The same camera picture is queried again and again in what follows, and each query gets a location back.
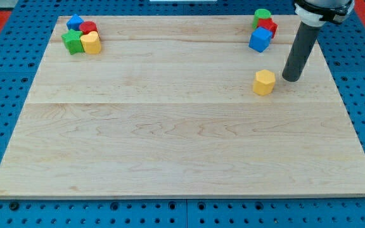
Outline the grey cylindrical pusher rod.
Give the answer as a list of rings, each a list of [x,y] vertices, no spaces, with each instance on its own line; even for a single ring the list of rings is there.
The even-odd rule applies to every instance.
[[[320,30],[321,27],[313,27],[304,22],[300,22],[291,51],[283,69],[282,77],[285,80],[289,82],[296,82],[299,80]]]

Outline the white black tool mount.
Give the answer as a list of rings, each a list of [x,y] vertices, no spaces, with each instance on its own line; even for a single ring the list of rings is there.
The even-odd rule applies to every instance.
[[[326,22],[341,24],[354,9],[354,0],[294,0],[295,13],[311,27],[322,27]]]

